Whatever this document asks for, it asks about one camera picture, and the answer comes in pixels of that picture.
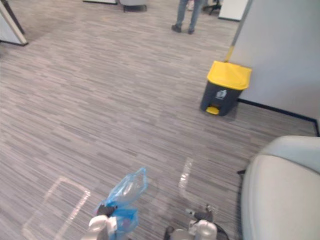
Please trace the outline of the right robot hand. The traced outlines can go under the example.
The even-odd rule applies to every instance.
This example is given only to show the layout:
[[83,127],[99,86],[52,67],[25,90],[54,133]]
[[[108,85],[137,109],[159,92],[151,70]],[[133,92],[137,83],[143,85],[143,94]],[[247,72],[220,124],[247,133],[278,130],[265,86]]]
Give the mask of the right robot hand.
[[208,221],[208,222],[213,222],[213,206],[212,205],[209,205],[207,204],[205,206],[205,211],[194,211],[194,210],[191,210],[191,209],[186,209],[185,212],[187,215],[193,217],[194,219],[196,219],[197,221],[200,221],[200,220],[205,220],[205,221]]

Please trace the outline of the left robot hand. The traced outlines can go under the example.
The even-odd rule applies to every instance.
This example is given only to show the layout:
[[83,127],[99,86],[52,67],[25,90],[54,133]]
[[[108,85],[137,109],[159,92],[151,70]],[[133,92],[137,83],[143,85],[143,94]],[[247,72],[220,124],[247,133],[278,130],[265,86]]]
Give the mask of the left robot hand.
[[109,218],[113,215],[117,208],[117,206],[107,206],[104,204],[100,204],[96,211],[96,216],[107,216]]

